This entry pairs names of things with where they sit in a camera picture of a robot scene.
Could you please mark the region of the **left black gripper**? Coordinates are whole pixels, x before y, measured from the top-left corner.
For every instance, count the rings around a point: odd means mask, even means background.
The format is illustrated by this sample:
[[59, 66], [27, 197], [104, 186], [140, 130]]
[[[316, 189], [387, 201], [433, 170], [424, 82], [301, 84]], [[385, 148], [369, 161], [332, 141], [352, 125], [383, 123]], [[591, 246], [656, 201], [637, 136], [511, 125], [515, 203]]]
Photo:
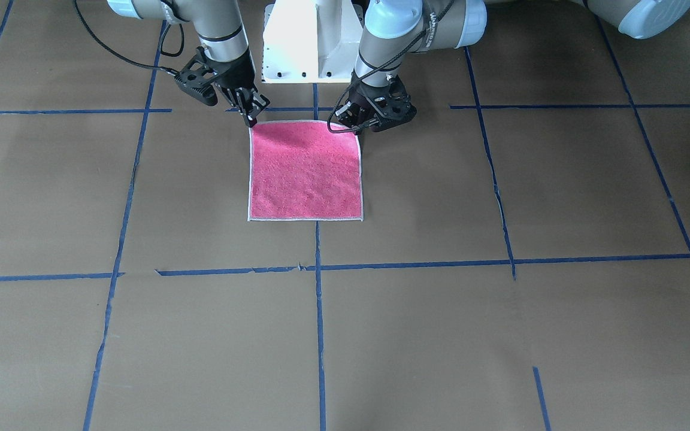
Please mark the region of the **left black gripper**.
[[357, 84], [349, 93], [349, 105], [342, 105], [332, 112], [332, 118], [336, 117], [337, 123], [341, 125], [341, 128], [332, 126], [332, 133], [361, 133], [362, 130], [374, 126], [376, 117], [367, 98], [396, 90], [405, 90], [405, 85], [399, 77], [389, 79], [388, 85], [384, 87]]

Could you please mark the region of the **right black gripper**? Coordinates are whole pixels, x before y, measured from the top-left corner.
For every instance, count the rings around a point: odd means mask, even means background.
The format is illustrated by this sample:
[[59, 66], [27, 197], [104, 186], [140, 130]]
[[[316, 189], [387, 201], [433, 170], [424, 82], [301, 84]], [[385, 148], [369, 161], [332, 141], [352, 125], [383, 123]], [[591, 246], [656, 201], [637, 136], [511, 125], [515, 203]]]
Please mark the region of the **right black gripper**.
[[251, 51], [230, 61], [210, 60], [217, 75], [216, 84], [233, 107], [242, 115], [248, 128], [257, 125], [257, 118], [270, 104], [255, 85], [255, 67]]

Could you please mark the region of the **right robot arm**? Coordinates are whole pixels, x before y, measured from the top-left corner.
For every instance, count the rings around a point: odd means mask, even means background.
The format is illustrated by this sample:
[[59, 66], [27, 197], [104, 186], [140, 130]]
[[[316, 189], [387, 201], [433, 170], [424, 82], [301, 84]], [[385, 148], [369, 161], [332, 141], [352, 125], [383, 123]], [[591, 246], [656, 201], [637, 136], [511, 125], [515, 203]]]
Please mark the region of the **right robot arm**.
[[255, 85], [255, 65], [238, 2], [109, 1], [108, 5], [118, 16], [192, 25], [200, 45], [180, 71], [170, 73], [174, 81], [207, 106], [218, 104], [218, 95], [223, 95], [248, 128], [257, 124], [270, 101]]

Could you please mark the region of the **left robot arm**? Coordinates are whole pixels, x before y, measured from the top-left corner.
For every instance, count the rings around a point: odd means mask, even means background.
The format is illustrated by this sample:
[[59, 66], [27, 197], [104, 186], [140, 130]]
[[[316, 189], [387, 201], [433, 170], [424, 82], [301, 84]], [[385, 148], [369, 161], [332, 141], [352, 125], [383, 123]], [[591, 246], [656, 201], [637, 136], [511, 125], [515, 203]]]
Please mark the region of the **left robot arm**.
[[[411, 122], [418, 110], [400, 77], [405, 57], [479, 43], [490, 22], [525, 2], [369, 1], [350, 82], [326, 120], [334, 134], [380, 133]], [[659, 35], [689, 10], [690, 1], [552, 1], [591, 12], [635, 40]]]

